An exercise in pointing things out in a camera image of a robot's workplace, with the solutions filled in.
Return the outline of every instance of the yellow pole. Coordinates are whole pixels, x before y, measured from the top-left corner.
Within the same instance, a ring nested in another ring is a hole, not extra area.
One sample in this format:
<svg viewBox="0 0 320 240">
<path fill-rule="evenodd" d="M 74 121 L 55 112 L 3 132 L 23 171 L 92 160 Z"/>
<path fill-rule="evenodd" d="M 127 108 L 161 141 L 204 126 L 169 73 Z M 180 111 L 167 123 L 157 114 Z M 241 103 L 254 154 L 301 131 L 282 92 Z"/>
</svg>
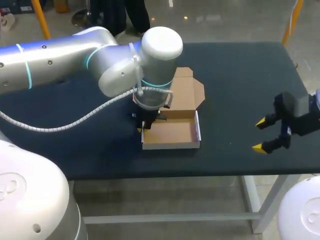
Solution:
<svg viewBox="0 0 320 240">
<path fill-rule="evenodd" d="M 38 21 L 39 21 L 39 23 L 41 25 L 41 29 L 42 29 L 43 35 L 44 35 L 45 39 L 48 40 L 48 39 L 51 38 L 51 36 L 50 36 L 50 32 L 49 32 L 49 29 L 48 29 L 48 25 L 47 25 L 44 13 L 42 12 L 42 8 L 41 8 L 41 5 L 40 5 L 40 2 L 39 2 L 39 0 L 31 0 L 31 1 L 32 1 L 32 5 L 33 5 L 33 8 L 34 8 L 36 17 L 38 18 Z"/>
<path fill-rule="evenodd" d="M 302 9 L 303 4 L 304 4 L 304 0 L 297 0 L 294 4 L 290 20 L 286 26 L 285 33 L 284 33 L 284 36 L 282 39 L 283 46 L 286 45 L 288 37 L 293 33 L 293 31 L 295 29 L 296 22 L 297 22 L 297 19 L 298 19 L 298 16 L 300 14 L 300 11 Z"/>
</svg>

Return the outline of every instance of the table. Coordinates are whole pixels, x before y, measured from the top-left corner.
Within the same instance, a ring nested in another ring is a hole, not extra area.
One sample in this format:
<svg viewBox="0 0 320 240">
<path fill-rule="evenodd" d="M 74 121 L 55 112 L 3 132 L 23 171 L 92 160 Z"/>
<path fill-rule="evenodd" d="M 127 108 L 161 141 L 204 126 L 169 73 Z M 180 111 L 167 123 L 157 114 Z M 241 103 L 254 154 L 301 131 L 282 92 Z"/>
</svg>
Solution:
<svg viewBox="0 0 320 240">
<path fill-rule="evenodd" d="M 280 126 L 261 131 L 255 124 L 273 111 L 275 95 L 286 90 L 300 97 L 307 91 L 280 43 L 186 43 L 178 63 L 190 67 L 205 86 L 206 99 L 198 109 L 200 149 L 142 151 L 129 97 L 68 131 L 30 132 L 2 119 L 0 129 L 19 147 L 56 163 L 69 180 L 243 176 L 251 211 L 85 217 L 87 224 L 250 219 L 253 232 L 262 233 L 300 174 L 320 171 L 320 132 L 295 136 L 289 150 L 262 155 L 251 147 L 276 137 Z M 97 81 L 79 72 L 61 84 L 2 95 L 0 109 L 26 124 L 51 128 L 73 122 L 106 100 Z M 280 175 L 261 208 L 252 175 Z"/>
</svg>

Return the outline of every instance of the cardboard box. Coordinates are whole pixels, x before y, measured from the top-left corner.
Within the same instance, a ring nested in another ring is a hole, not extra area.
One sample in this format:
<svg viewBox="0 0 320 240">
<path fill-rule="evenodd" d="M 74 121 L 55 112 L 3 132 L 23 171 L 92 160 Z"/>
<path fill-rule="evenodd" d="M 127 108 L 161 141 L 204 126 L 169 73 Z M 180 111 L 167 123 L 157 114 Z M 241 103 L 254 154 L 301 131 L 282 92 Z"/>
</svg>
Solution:
<svg viewBox="0 0 320 240">
<path fill-rule="evenodd" d="M 193 78 L 188 67 L 177 68 L 170 90 L 173 101 L 170 109 L 161 108 L 167 120 L 156 120 L 151 129 L 141 132 L 143 150 L 197 149 L 201 132 L 197 108 L 205 100 L 205 88 Z"/>
</svg>

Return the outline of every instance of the box lid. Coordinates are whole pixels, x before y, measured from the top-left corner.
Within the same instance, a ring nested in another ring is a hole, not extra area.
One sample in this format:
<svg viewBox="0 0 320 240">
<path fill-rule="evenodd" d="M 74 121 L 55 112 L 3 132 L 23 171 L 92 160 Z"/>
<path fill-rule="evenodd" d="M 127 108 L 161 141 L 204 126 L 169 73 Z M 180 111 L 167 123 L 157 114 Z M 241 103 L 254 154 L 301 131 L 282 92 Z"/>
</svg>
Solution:
<svg viewBox="0 0 320 240">
<path fill-rule="evenodd" d="M 194 115 L 195 110 L 205 100 L 204 85 L 193 78 L 193 71 L 189 67 L 176 69 L 170 90 L 173 91 L 171 108 L 160 109 L 161 114 L 168 118 L 173 115 L 177 118 L 177 114 L 184 115 L 187 112 Z"/>
</svg>

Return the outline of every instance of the metal table frame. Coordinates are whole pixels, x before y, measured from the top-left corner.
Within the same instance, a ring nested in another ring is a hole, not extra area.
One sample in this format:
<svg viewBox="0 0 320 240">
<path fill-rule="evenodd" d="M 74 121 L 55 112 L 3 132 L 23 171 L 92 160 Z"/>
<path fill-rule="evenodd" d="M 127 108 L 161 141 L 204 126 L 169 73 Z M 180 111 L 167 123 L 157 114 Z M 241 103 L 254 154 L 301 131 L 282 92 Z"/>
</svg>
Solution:
<svg viewBox="0 0 320 240">
<path fill-rule="evenodd" d="M 300 174 L 279 175 L 262 205 L 260 204 L 254 177 L 241 176 L 249 212 L 85 216 L 83 219 L 85 224 L 252 220 L 253 233 L 262 234 L 277 214 L 284 195 L 297 183 L 300 176 Z M 70 191 L 73 191 L 73 185 L 74 182 L 72 181 Z"/>
</svg>

